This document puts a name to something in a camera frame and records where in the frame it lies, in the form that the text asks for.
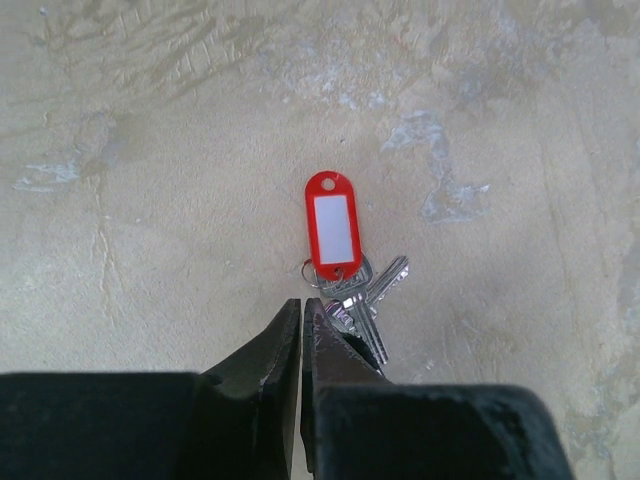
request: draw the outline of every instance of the white label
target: white label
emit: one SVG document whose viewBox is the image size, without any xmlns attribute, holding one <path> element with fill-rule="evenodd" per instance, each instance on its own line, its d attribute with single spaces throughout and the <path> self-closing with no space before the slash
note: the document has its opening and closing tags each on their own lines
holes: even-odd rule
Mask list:
<svg viewBox="0 0 640 480">
<path fill-rule="evenodd" d="M 316 197 L 314 198 L 314 207 L 318 244 L 320 245 L 320 262 L 323 265 L 353 262 L 347 197 L 345 195 Z"/>
</svg>

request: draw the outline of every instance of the key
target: key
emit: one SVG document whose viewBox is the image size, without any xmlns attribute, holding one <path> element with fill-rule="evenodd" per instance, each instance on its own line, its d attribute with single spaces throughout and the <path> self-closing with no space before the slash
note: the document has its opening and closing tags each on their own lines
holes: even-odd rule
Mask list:
<svg viewBox="0 0 640 480">
<path fill-rule="evenodd" d="M 352 297 L 344 300 L 342 305 L 351 318 L 353 318 L 356 328 L 362 334 L 362 339 L 369 345 L 376 361 L 379 364 L 385 365 L 389 361 L 389 355 L 373 320 L 373 313 L 369 305 L 367 305 L 366 287 Z"/>
<path fill-rule="evenodd" d="M 342 301 L 343 308 L 353 318 L 355 328 L 369 345 L 376 361 L 381 364 L 387 363 L 389 356 L 373 322 L 371 310 L 366 304 L 367 287 L 373 280 L 373 268 L 367 257 L 362 256 L 360 269 L 348 280 L 339 283 L 323 281 L 320 277 L 317 280 L 324 295 Z"/>
<path fill-rule="evenodd" d="M 353 318 L 346 312 L 340 300 L 332 300 L 329 302 L 325 307 L 325 311 L 329 315 L 331 324 L 336 330 L 341 333 L 360 336 L 356 330 Z"/>
<path fill-rule="evenodd" d="M 380 274 L 375 282 L 367 288 L 367 305 L 377 315 L 378 303 L 409 275 L 409 259 L 405 255 L 398 255 L 393 262 Z"/>
<path fill-rule="evenodd" d="M 373 280 L 373 276 L 373 268 L 371 267 L 369 259 L 362 255 L 362 265 L 353 277 L 336 283 L 325 280 L 317 275 L 316 283 L 325 297 L 343 301 L 363 287 L 366 288 Z"/>
</svg>

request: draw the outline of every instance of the red key tag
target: red key tag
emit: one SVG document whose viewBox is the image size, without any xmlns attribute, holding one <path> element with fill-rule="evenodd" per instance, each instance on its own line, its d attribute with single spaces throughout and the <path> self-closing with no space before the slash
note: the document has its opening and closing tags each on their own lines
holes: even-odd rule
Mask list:
<svg viewBox="0 0 640 480">
<path fill-rule="evenodd" d="M 347 177 L 320 172 L 305 189 L 311 262 L 326 280 L 353 277 L 362 265 L 356 195 Z"/>
</svg>

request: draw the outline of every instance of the bunch of keys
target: bunch of keys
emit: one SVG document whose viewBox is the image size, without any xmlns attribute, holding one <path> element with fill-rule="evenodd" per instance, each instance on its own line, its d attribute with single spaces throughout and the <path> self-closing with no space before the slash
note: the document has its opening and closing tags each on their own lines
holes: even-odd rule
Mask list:
<svg viewBox="0 0 640 480">
<path fill-rule="evenodd" d="M 302 276 L 331 299 L 326 311 L 334 328 L 362 338 L 378 364 L 384 365 L 389 355 L 375 324 L 377 305 L 409 274 L 409 260 L 396 257 L 374 281 L 373 268 L 360 247 L 355 193 L 343 175 L 316 174 L 305 197 L 312 258 L 304 263 Z M 309 264 L 315 268 L 315 283 L 304 273 Z"/>
<path fill-rule="evenodd" d="M 378 303 L 407 275 L 409 259 L 399 255 L 374 281 L 373 268 L 363 255 L 362 267 L 349 280 L 335 283 L 317 278 L 323 295 L 332 299 L 326 311 L 331 315 L 333 325 L 340 331 L 361 337 L 381 365 L 389 361 L 389 355 L 375 324 Z"/>
</svg>

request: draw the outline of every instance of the metal ring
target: metal ring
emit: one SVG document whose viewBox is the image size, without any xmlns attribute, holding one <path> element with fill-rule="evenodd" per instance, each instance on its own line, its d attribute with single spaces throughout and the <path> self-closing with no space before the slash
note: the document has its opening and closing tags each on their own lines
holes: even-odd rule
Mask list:
<svg viewBox="0 0 640 480">
<path fill-rule="evenodd" d="M 312 281 L 310 281 L 307 278 L 307 275 L 304 273 L 305 269 L 307 268 L 307 265 L 310 265 L 312 262 L 312 260 L 309 258 L 308 260 L 305 260 L 304 263 L 302 264 L 302 268 L 300 269 L 300 274 L 302 275 L 302 278 L 304 278 L 305 282 L 307 282 L 309 285 L 311 285 L 313 288 L 320 288 L 320 285 L 318 285 L 317 283 L 313 283 Z M 344 280 L 344 270 L 342 270 L 341 268 L 338 268 L 336 270 L 340 271 L 340 278 L 338 278 L 338 280 L 335 280 L 333 282 L 331 282 L 329 284 L 329 286 L 333 286 L 333 285 L 337 285 L 338 283 L 340 283 L 342 280 Z"/>
</svg>

